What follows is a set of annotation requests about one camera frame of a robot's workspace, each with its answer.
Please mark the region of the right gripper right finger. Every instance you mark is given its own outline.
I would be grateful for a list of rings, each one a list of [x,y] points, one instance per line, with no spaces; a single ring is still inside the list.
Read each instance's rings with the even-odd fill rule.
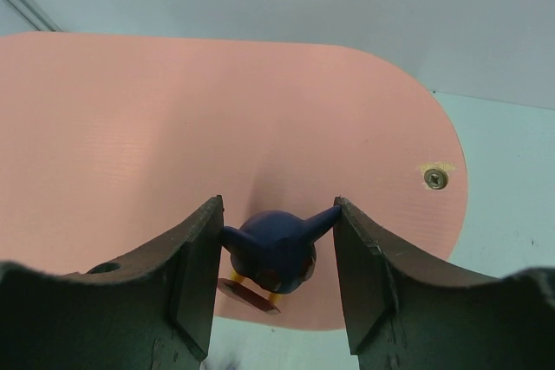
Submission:
[[[343,317],[360,368],[553,368],[553,269],[482,275],[398,237],[346,198],[335,203]]]

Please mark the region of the yellow mouse navy-hood figurine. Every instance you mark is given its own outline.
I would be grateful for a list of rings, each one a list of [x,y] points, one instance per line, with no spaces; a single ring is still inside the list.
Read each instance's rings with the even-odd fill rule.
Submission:
[[[302,219],[287,211],[261,211],[238,228],[223,227],[219,238],[230,253],[233,276],[219,278],[218,289],[268,315],[279,314],[278,298],[311,279],[316,242],[341,212],[335,205]]]

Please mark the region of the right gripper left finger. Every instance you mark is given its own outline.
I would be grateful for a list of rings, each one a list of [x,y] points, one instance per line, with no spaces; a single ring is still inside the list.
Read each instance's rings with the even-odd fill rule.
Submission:
[[[209,349],[221,197],[89,272],[1,265],[4,369],[197,369]]]

